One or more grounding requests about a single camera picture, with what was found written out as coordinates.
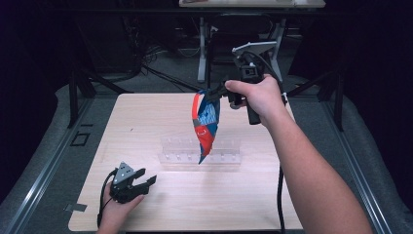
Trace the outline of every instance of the gray carpet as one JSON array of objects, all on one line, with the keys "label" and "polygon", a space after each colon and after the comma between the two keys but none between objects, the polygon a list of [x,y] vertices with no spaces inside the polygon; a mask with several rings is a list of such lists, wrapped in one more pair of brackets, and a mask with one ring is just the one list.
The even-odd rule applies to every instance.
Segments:
[{"label": "gray carpet", "polygon": [[[295,84],[305,81],[299,77],[286,76],[297,43],[295,40],[285,40],[280,51],[279,64],[287,90],[291,90]],[[161,53],[158,54],[157,60],[151,62],[149,66],[194,85],[205,86],[205,84],[200,85],[196,81],[198,57],[187,58]],[[112,75],[107,76],[107,78],[114,79],[116,77]],[[145,72],[133,79],[116,84],[136,93],[192,92],[186,88],[177,88],[170,82],[152,74],[145,75]],[[34,204],[33,213],[28,214],[27,221],[22,223],[20,229],[22,233],[71,233],[67,228],[71,213],[65,211],[64,208],[67,204],[74,204],[77,201],[116,100],[116,94],[113,91],[98,83],[95,83],[94,86],[97,90],[97,96],[94,99],[87,100],[80,96],[81,104],[83,103],[83,106],[87,105],[89,108],[82,112],[81,119],[72,130],[72,135],[79,133],[84,134],[84,136],[88,135],[89,138],[84,146],[70,146],[71,140],[69,140],[68,145],[63,147],[61,161],[57,163],[58,167],[53,178],[46,184],[47,189],[41,194],[39,202]],[[326,111],[329,108],[329,103],[320,103],[314,98],[317,90],[317,87],[313,87],[302,96],[290,100],[296,121],[321,154],[355,191],[360,202],[364,204],[363,195],[359,192],[349,163],[346,161],[346,151],[334,129],[335,127],[331,124],[331,117]],[[19,182],[0,206],[1,233],[6,232],[9,225],[13,223],[13,218],[19,213],[19,208],[32,184],[42,173],[51,157],[54,157],[60,142],[68,135],[69,131],[66,129],[69,123],[67,87],[62,88],[56,95],[59,98],[59,105],[53,123]],[[400,202],[374,139],[358,116],[355,107],[346,98],[343,108],[343,126],[345,132],[339,136],[344,136],[352,148],[390,230],[393,233],[413,233],[412,215]],[[370,220],[374,225],[376,222],[374,218],[370,218]],[[303,233],[303,231],[290,230],[287,233]]]}]

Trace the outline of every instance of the wooden tabletop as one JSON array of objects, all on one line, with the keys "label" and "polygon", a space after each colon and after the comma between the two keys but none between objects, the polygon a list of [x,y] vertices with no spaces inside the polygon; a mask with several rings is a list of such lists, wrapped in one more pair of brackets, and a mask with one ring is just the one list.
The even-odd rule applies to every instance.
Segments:
[{"label": "wooden tabletop", "polygon": [[180,7],[323,8],[323,0],[179,0]]},{"label": "wooden tabletop", "polygon": [[[191,120],[194,94],[120,95],[94,156],[74,212],[72,231],[95,231],[99,196],[107,175],[121,162],[146,168],[141,183],[157,181],[132,211],[126,231],[214,231],[280,229],[277,213],[279,160],[262,125],[250,126],[244,108],[233,110],[221,99],[216,140],[240,142],[240,164],[166,164],[163,137],[195,137]],[[302,229],[286,185],[282,207],[287,229]]]}]

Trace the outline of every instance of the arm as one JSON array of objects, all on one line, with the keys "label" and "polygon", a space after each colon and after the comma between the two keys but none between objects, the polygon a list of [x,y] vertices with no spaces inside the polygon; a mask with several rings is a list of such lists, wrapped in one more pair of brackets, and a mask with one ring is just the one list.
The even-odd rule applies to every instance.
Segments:
[{"label": "arm", "polygon": [[109,195],[110,184],[108,183],[104,190],[103,202],[107,205],[104,207],[102,221],[97,234],[114,234],[118,233],[122,224],[128,217],[128,214],[143,200],[144,196],[139,195],[126,204],[120,204],[113,201]]},{"label": "arm", "polygon": [[285,181],[307,233],[372,233],[357,198],[313,147],[290,117],[276,80],[264,75],[256,85],[227,81],[226,88],[244,95],[268,129]]}]

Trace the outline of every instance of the hand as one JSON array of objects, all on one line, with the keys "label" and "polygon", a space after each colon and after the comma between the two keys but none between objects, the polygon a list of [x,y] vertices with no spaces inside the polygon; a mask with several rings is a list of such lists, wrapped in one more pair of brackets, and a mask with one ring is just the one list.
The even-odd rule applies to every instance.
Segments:
[{"label": "hand", "polygon": [[225,82],[225,87],[233,93],[245,96],[266,127],[275,113],[285,110],[277,80],[269,74],[264,74],[264,80],[258,84],[229,80]]},{"label": "hand", "polygon": [[103,204],[107,204],[103,209],[102,221],[97,233],[117,233],[128,217],[128,214],[144,198],[143,195],[139,195],[128,203],[117,203],[109,195],[111,185],[112,182],[107,183],[104,190]]}]

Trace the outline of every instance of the transparent box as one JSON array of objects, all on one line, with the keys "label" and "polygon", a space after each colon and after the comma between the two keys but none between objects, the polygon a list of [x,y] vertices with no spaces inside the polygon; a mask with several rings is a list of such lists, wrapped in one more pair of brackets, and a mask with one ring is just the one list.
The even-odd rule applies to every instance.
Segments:
[{"label": "transparent box", "polygon": [[[198,165],[201,148],[196,138],[164,137],[161,138],[161,143],[163,152],[159,155],[159,161],[162,164]],[[239,165],[240,163],[240,140],[216,139],[202,165]]]}]

